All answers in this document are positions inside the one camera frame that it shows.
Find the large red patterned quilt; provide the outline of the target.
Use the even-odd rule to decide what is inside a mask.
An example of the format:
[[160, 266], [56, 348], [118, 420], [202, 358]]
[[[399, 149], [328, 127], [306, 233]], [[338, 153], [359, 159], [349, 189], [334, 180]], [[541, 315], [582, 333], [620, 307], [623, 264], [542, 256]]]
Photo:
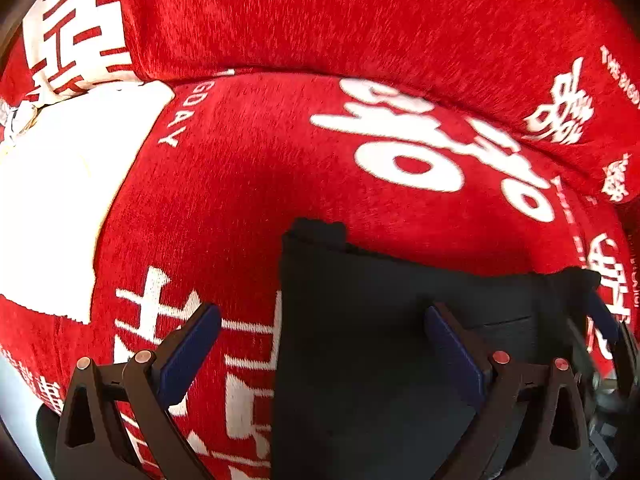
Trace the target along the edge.
[[107, 77], [282, 70], [398, 84], [495, 120], [624, 204], [639, 196], [639, 43], [611, 0], [36, 0], [11, 103]]

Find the red patterned bed cover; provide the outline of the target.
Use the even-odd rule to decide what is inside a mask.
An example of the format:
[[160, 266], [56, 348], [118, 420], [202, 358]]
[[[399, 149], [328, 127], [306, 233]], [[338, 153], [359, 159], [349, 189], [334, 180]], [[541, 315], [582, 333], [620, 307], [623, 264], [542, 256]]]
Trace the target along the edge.
[[506, 128], [376, 81], [250, 73], [102, 84], [1, 145], [1, 353], [61, 419], [77, 361], [219, 335], [168, 412], [209, 479], [271, 474], [281, 235], [478, 276], [579, 268], [638, 344], [624, 204]]

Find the black fleece-lined pants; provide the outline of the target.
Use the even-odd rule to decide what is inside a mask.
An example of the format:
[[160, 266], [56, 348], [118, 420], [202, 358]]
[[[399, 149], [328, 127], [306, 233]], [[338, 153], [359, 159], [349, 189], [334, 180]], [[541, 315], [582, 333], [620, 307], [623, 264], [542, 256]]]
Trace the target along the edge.
[[475, 410], [437, 359], [426, 309], [444, 304], [492, 350], [563, 358], [575, 376], [566, 323], [579, 332], [598, 284], [579, 268], [488, 278], [424, 266], [307, 218], [282, 232], [279, 271], [276, 479], [436, 479]]

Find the crumpled white plastic wrapper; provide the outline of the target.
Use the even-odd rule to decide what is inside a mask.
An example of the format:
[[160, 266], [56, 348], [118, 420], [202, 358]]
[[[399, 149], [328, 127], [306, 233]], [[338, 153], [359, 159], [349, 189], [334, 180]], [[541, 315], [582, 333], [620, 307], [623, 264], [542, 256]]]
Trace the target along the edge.
[[11, 106], [5, 99], [1, 100], [1, 133], [2, 143], [9, 143], [28, 130], [36, 121], [38, 108], [31, 102], [23, 102]]

